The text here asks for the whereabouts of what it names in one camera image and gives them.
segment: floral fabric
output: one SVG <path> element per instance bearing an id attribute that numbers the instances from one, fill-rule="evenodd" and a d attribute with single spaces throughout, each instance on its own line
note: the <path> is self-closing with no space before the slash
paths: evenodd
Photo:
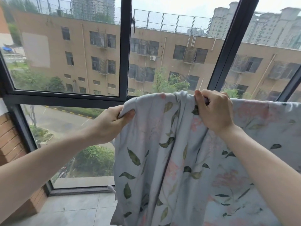
<path id="1" fill-rule="evenodd" d="M 233 99 L 234 122 L 300 169 L 298 103 Z M 134 119 L 116 137 L 118 204 L 129 226 L 280 226 L 239 160 L 198 116 L 192 95 L 151 94 L 125 103 Z"/>

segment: forearm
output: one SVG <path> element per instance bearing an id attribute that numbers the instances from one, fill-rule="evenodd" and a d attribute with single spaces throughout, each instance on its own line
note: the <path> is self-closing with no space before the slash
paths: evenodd
<path id="1" fill-rule="evenodd" d="M 301 222 L 301 175 L 234 126 L 220 134 L 283 225 Z"/>
<path id="2" fill-rule="evenodd" d="M 1 166 L 0 223 L 86 147 L 85 137 L 76 133 Z"/>

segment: hand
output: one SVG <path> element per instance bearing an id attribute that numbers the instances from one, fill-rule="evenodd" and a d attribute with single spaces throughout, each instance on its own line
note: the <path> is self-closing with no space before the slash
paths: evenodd
<path id="1" fill-rule="evenodd" d="M 199 108 L 199 115 L 209 129 L 220 135 L 229 127 L 235 126 L 233 123 L 233 104 L 226 92 L 220 93 L 207 89 L 194 91 L 194 97 Z M 204 97 L 209 99 L 206 106 Z"/>
<path id="2" fill-rule="evenodd" d="M 118 119 L 122 109 L 123 105 L 106 109 L 94 120 L 91 126 L 81 130 L 89 146 L 110 142 L 132 120 L 135 115 L 133 109 Z"/>

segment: glass pane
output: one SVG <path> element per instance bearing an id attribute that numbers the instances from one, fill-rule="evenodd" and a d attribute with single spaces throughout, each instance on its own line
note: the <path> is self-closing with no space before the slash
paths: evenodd
<path id="1" fill-rule="evenodd" d="M 0 47 L 14 87 L 118 96 L 120 6 L 121 0 L 2 0 Z"/>
<path id="2" fill-rule="evenodd" d="M 21 107 L 38 147 L 85 128 L 104 111 L 95 108 L 40 105 Z M 115 149 L 111 143 L 84 149 L 54 175 L 51 179 L 53 187 L 57 189 L 114 185 L 114 153 Z"/>
<path id="3" fill-rule="evenodd" d="M 179 1 L 133 0 L 129 96 L 207 88 L 239 0 Z"/>
<path id="4" fill-rule="evenodd" d="M 301 2 L 260 0 L 221 91 L 275 101 L 301 64 Z"/>
<path id="5" fill-rule="evenodd" d="M 301 102 L 301 84 L 297 87 L 295 92 L 291 95 L 288 100 L 289 102 Z"/>

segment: left hand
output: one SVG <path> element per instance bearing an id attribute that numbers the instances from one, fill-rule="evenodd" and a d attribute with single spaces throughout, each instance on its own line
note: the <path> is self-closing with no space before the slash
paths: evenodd
<path id="1" fill-rule="evenodd" d="M 85 140 L 89 146 L 110 142 L 132 120 L 135 115 L 133 109 L 118 119 L 122 109 L 123 105 L 109 107 L 94 120 L 92 125 L 81 130 L 84 132 Z"/>

